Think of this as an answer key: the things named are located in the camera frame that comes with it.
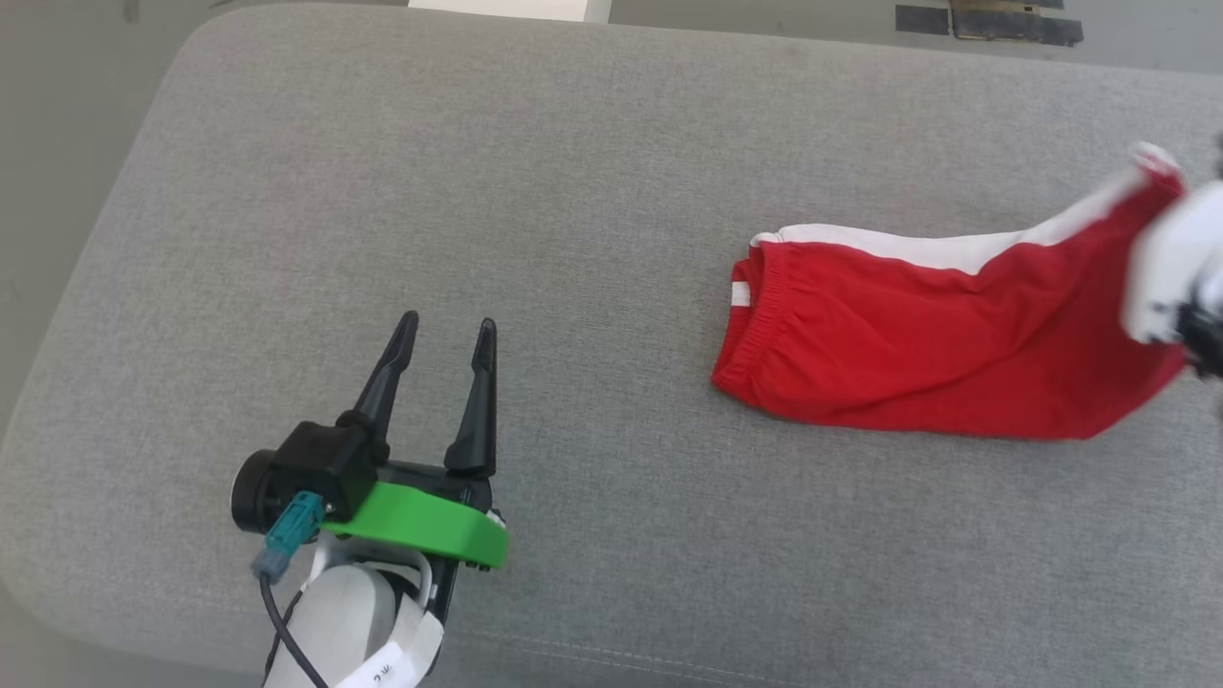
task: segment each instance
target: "floor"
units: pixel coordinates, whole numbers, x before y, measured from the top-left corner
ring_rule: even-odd
[[[163,73],[194,28],[249,4],[0,1],[0,428]],[[1051,13],[1082,22],[1075,48],[898,33],[896,4],[939,0],[613,0],[610,21],[1223,73],[1217,0],[1065,0]],[[0,589],[0,666],[18,684],[95,686],[132,666],[142,684],[246,683],[141,662],[51,638]]]

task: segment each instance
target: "blue connector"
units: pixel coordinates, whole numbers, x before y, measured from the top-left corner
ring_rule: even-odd
[[[323,497],[314,492],[298,492],[263,539],[263,551],[251,563],[254,577],[268,574],[272,583],[279,583],[297,549],[318,534],[325,516]]]

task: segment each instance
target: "gray cushion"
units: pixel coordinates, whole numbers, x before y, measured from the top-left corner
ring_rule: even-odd
[[[1022,444],[783,423],[708,376],[753,233],[1026,227],[1132,141],[1200,181],[1221,111],[1207,76],[226,15],[175,62],[26,386],[0,574],[73,637],[257,671],[234,473],[351,404],[417,308],[393,451],[440,462],[495,317],[512,534],[505,571],[464,572],[434,686],[1217,686],[1208,387]]]

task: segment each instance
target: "black cable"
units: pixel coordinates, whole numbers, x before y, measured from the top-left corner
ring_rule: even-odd
[[[306,678],[309,678],[314,688],[327,688],[327,682],[323,677],[318,675],[314,670],[314,665],[309,664],[306,659],[306,653],[297,645],[294,640],[291,633],[289,633],[289,627],[285,626],[285,620],[280,618],[280,610],[276,609],[276,600],[272,596],[272,578],[267,573],[259,574],[259,593],[263,595],[263,606],[268,610],[268,616],[272,618],[272,626],[276,627],[276,637],[284,643],[285,650],[289,650],[289,655],[294,657],[297,666],[301,667]]]
[[[297,609],[297,602],[302,599],[302,593],[305,590],[297,590],[294,599],[289,601],[289,606],[285,607],[285,624],[287,624],[294,618],[294,610]],[[272,650],[268,653],[268,660],[263,662],[263,682],[268,682],[268,676],[272,673],[272,665],[276,661],[276,650],[280,649],[280,634],[278,633],[275,638],[272,639]]]

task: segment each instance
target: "white label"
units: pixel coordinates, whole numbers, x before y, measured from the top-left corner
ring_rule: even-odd
[[[350,673],[335,688],[385,688],[386,686],[394,686],[391,675],[395,673],[395,665],[401,659],[404,659],[404,650],[399,646],[399,643],[391,640],[383,645],[382,650],[371,655],[364,664],[357,667],[357,671]]]

